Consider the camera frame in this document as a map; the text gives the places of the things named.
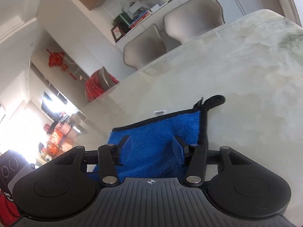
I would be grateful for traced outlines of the red sleeve forearm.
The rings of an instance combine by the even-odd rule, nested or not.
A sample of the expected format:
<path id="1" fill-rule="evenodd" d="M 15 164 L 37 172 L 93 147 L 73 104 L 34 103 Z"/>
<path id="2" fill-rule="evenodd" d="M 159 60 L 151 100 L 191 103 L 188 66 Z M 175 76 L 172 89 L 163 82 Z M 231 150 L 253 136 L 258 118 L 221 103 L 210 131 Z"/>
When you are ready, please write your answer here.
<path id="1" fill-rule="evenodd" d="M 16 205 L 9 201 L 5 194 L 0 194 L 0 219 L 3 226 L 12 226 L 20 219 Z"/>

